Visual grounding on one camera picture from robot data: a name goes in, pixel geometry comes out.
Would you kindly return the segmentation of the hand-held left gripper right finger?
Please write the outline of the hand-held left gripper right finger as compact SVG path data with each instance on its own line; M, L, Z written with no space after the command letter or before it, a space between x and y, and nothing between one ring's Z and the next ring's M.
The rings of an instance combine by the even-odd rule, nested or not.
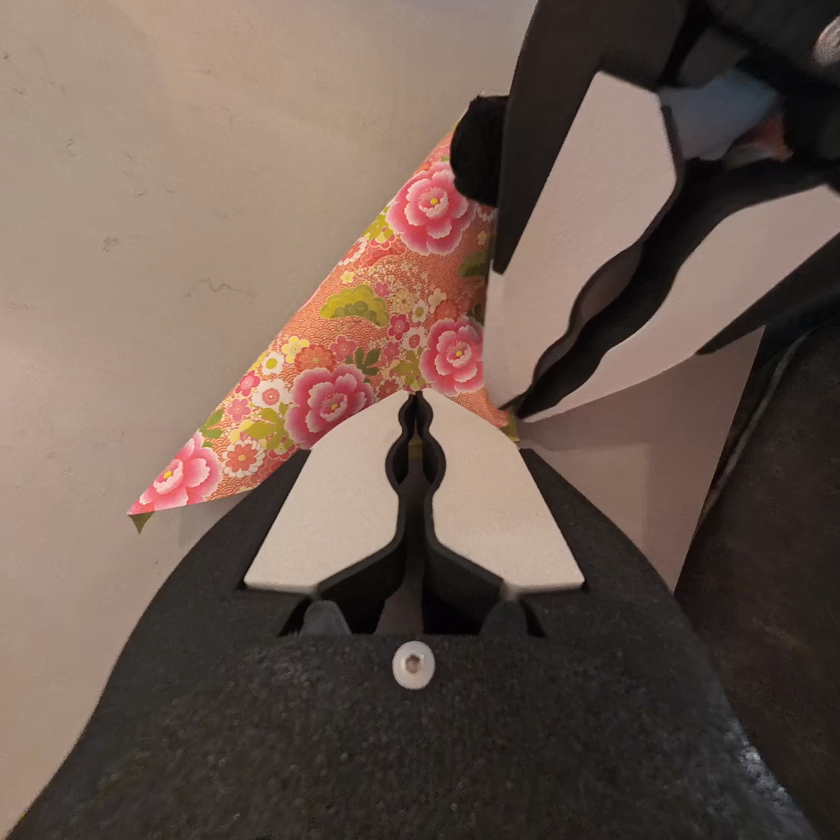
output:
M432 596L480 627L524 596L577 592L585 576L518 446L462 405L424 390L417 432Z

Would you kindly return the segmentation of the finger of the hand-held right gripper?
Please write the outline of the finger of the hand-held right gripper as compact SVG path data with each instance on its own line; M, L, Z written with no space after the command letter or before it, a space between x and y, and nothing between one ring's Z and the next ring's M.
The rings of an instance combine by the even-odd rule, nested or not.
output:
M658 95L596 73L507 267L489 273L485 387L495 408L524 396L547 353L626 287L682 165Z
M614 300L540 360L518 405L535 423L646 382L708 349L755 306L750 332L790 307L774 290L838 236L838 171L748 167L685 187Z

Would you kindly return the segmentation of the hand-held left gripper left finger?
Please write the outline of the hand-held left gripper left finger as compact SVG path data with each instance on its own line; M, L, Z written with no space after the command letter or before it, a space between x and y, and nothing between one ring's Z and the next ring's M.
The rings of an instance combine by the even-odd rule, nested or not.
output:
M245 573L245 588L294 595L280 631L342 620L372 634L403 586L419 484L410 456L417 399L386 397L327 433L311 450Z

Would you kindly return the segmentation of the floral origami paper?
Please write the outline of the floral origami paper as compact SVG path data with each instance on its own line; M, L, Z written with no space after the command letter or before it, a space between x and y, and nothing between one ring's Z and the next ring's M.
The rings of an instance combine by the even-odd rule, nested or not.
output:
M447 134L132 504L155 513L255 489L299 451L401 391L432 389L512 441L482 352L495 212L461 195Z

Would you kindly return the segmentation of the person's right forearm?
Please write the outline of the person's right forearm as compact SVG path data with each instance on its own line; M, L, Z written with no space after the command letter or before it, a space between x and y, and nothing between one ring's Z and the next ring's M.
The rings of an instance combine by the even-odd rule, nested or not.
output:
M767 336L676 585L757 762L815 829L839 816L838 318Z

